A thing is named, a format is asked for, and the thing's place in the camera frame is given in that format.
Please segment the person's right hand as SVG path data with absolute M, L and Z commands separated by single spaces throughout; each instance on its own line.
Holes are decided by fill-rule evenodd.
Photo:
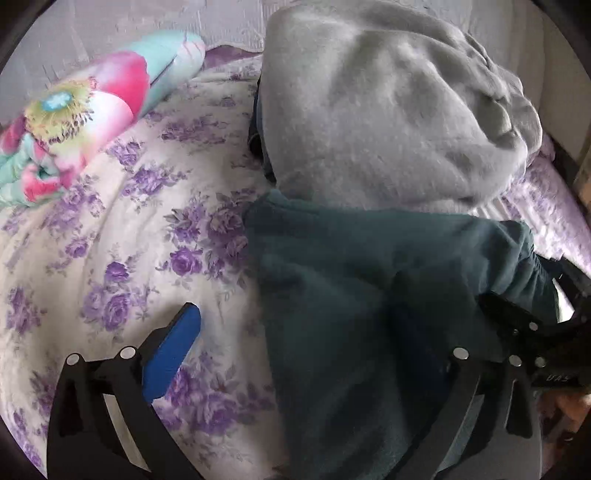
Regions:
M 547 443 L 569 442 L 583 425 L 590 411 L 590 395 L 552 390 L 540 400 L 543 439 Z

